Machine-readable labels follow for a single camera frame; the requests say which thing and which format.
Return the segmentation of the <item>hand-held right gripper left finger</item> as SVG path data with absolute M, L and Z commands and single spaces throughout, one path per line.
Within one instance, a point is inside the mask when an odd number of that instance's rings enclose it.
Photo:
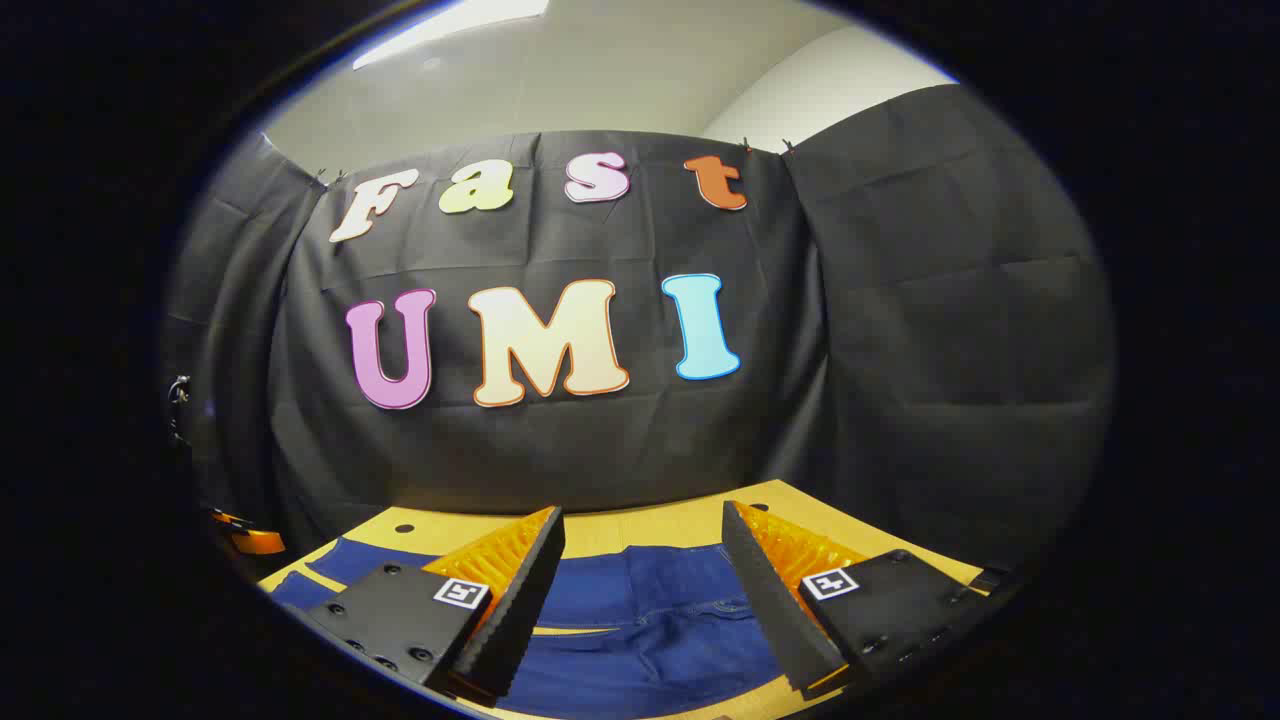
M 430 562 L 378 560 L 296 620 L 412 685 L 471 701 L 509 691 L 564 550 L 549 506 Z

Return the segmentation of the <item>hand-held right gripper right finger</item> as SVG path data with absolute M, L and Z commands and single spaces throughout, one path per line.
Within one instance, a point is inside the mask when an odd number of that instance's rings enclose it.
M 832 512 L 824 534 L 727 500 L 721 534 L 768 646 L 806 700 L 865 694 L 936 664 L 1012 588 L 979 569 Z

